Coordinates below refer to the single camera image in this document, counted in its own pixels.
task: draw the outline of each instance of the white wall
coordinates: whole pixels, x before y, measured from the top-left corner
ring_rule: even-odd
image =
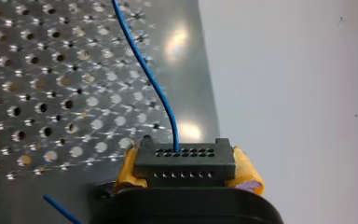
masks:
[[[358,0],[200,0],[200,12],[221,136],[265,197],[285,223],[358,223]]]

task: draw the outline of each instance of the black object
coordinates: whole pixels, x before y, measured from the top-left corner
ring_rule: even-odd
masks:
[[[224,187],[235,178],[235,160],[226,138],[214,144],[158,144],[144,137],[135,161],[135,175],[153,187]]]
[[[283,224],[262,197],[231,188],[129,189],[115,195],[91,224]]]

